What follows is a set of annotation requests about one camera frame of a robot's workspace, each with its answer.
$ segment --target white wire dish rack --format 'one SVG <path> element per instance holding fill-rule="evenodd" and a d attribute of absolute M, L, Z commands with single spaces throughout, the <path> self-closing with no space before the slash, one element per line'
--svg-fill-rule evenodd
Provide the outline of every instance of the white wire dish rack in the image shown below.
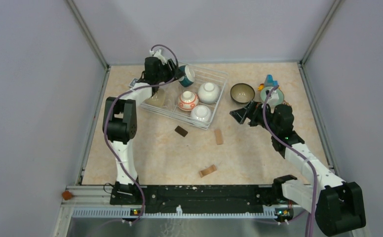
<path fill-rule="evenodd" d="M 219 102 L 221 101 L 222 95 L 224 93 L 225 86 L 228 81 L 228 73 L 184 63 L 181 63 L 180 66 L 181 65 L 188 65 L 190 66 L 190 68 L 193 69 L 195 73 L 194 83 L 187 88 L 180 85 L 178 81 L 162 86 L 160 87 L 160 89 L 163 89 L 165 91 L 165 100 L 163 106 L 156 107 L 144 102 L 141 104 L 141 107 L 155 114 L 159 114 L 207 130 L 210 124 L 212 123 Z M 177 105 L 177 99 L 186 90 L 195 92 L 197 94 L 200 85 L 206 82 L 211 82 L 219 86 L 219 88 L 221 89 L 221 94 L 216 103 L 214 104 L 204 104 L 202 102 L 199 103 L 199 105 L 205 105 L 212 111 L 212 117 L 210 118 L 210 120 L 208 122 L 201 122 L 192 119 L 190 117 L 190 111 L 181 110 Z"/>

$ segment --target floor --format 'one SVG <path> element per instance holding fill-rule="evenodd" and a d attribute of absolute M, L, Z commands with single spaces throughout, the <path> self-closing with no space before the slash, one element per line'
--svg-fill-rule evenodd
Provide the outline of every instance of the floor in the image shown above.
<path fill-rule="evenodd" d="M 304 180 L 271 145 L 270 134 L 261 127 L 238 124 L 229 111 L 241 106 L 229 95 L 239 82 L 257 91 L 267 74 L 278 80 L 285 100 L 292 106 L 294 129 L 310 150 L 327 164 L 297 63 L 202 64 L 202 67 L 229 74 L 218 110 L 208 130 L 193 127 L 138 108 L 138 131 L 134 138 L 135 167 L 142 185 L 271 184 L 273 179 L 292 174 Z M 104 98 L 116 97 L 129 89 L 133 78 L 141 75 L 141 66 L 112 66 Z M 97 118 L 93 143 L 83 184 L 114 183 L 116 162 L 107 148 L 102 132 L 103 105 Z M 180 136 L 180 125 L 189 133 Z M 216 145 L 214 130 L 219 128 L 223 145 Z M 201 178 L 199 171 L 214 164 L 217 171 Z"/>

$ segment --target red and white bowl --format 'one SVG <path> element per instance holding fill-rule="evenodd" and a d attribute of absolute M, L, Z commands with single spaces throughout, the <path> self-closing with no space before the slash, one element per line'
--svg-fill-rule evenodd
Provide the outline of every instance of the red and white bowl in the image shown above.
<path fill-rule="evenodd" d="M 187 90 L 179 96 L 177 103 L 180 109 L 191 111 L 199 104 L 199 98 L 196 93 Z"/>

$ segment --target brown bowl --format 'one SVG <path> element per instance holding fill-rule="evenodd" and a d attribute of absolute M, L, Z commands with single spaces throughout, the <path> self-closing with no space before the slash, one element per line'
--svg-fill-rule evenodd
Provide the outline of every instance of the brown bowl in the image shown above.
<path fill-rule="evenodd" d="M 245 83 L 238 83 L 233 85 L 230 91 L 230 95 L 233 101 L 238 104 L 247 104 L 254 99 L 256 92 L 254 89 Z"/>

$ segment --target wooden table surface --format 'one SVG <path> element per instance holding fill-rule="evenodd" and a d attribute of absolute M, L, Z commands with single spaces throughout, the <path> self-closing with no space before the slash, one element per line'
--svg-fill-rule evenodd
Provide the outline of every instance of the wooden table surface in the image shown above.
<path fill-rule="evenodd" d="M 229 112 L 242 106 L 230 98 L 230 88 L 239 82 L 256 91 L 271 74 L 280 84 L 285 100 L 292 106 L 294 129 L 310 150 L 327 164 L 318 131 L 296 63 L 202 64 L 202 67 L 224 71 L 229 81 L 218 110 L 208 130 L 156 115 L 138 108 L 138 131 L 134 138 L 134 160 L 143 185 L 214 185 L 271 184 L 279 176 L 292 174 L 302 178 L 271 145 L 270 134 L 260 126 L 238 124 Z M 103 139 L 104 101 L 129 89 L 144 66 L 112 66 L 97 127 L 90 149 L 83 184 L 114 183 L 116 162 Z M 189 133 L 186 137 L 174 131 L 177 126 Z M 224 144 L 216 145 L 214 130 L 222 131 Z M 217 171 L 201 178 L 199 171 L 214 164 Z"/>

